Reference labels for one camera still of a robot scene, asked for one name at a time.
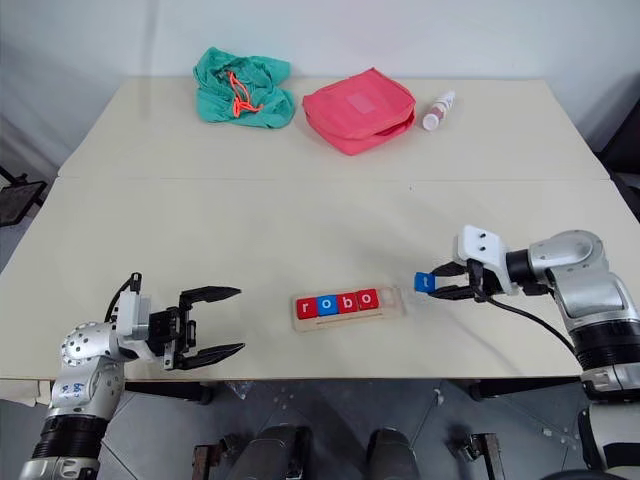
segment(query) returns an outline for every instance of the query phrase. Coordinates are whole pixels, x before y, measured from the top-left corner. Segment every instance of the white wall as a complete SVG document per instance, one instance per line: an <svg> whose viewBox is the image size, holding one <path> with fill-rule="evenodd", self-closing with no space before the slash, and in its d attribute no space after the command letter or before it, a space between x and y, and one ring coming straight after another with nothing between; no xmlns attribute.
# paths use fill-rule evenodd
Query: white wall
<svg viewBox="0 0 640 480"><path fill-rule="evenodd" d="M2 107L60 165L124 76L215 45L310 75L544 77L598 150L640 96L639 22L637 0L0 0Z"/></svg>

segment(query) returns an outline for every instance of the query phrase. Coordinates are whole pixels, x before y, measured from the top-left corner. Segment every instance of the white bottle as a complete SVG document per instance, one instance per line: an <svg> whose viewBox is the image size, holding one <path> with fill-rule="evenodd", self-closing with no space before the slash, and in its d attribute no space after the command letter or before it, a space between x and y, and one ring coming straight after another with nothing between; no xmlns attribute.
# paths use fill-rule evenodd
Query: white bottle
<svg viewBox="0 0 640 480"><path fill-rule="evenodd" d="M453 101L456 99L456 92L453 90L440 95L436 98L436 101L422 119L422 126L425 130L430 132L434 131L440 125L440 122L447 116L451 107L453 107Z"/></svg>

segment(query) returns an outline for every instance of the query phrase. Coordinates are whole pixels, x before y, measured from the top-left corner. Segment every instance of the orange drawstring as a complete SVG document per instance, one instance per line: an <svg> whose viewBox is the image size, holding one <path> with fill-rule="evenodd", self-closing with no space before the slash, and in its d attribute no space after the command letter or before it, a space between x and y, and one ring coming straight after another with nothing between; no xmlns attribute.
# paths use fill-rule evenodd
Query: orange drawstring
<svg viewBox="0 0 640 480"><path fill-rule="evenodd" d="M236 78L236 74L233 72L229 72L229 83L231 84L231 88L233 89L233 93L236 94L233 99L233 116L238 118L243 110L248 110L250 112L259 112L264 105L258 105L254 107L251 105L251 96L249 95L249 91L247 87L245 87L240 80Z"/></svg>

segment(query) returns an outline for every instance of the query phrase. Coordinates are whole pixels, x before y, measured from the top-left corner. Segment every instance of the bottle cap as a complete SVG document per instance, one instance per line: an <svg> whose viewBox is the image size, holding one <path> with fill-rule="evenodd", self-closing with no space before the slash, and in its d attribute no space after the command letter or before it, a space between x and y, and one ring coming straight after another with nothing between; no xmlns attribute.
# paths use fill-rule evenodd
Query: bottle cap
<svg viewBox="0 0 640 480"><path fill-rule="evenodd" d="M440 125L440 119L433 113L427 113L422 119L422 126L430 132L438 128L438 125Z"/></svg>

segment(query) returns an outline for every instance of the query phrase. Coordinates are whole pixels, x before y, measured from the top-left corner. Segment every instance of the white table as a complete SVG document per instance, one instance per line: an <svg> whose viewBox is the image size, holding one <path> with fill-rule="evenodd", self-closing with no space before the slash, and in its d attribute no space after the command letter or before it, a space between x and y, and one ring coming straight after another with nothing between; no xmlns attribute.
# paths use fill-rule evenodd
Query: white table
<svg viewBox="0 0 640 480"><path fill-rule="evenodd" d="M414 80L412 90L422 83L435 93L454 82ZM114 102L136 85L125 84ZM184 289L242 288L232 299L198 305L194 317L200 348L236 341L247 347L191 372L135 362L127 366L130 380L578 374L563 346L526 319L413 292L413 274L449 261L453 235L465 223L499 233L516 249L562 230L592 230L604 240L612 269L640 298L640 226L541 82L455 83L467 90L446 129L416 129L355 158L322 144L300 112L279 131L202 125L179 102L186 85L151 82L151 92L164 94L150 96L149 110L174 102L169 117L141 121L115 115L112 104L63 168L0 276L0 377L54 378L60 339L80 322L103 318L132 271L143 273L155 309L175 305ZM484 90L509 88L523 96L513 93L512 103L533 111L546 104L540 108L548 122L536 127L523 115L518 121L536 128L526 132L517 122L488 122L500 124L499 135L470 123L467 114L480 121L469 105L483 104ZM514 142L504 139L512 136L528 145L519 159ZM544 148L529 136L546 139ZM205 146L208 156L197 154ZM482 155L469 160L479 147ZM429 162L424 149L447 161ZM458 157L463 151L466 159ZM536 168L522 158L536 158ZM401 288L405 317L293 330L293 295L380 283ZM562 328L548 297L505 300Z"/></svg>

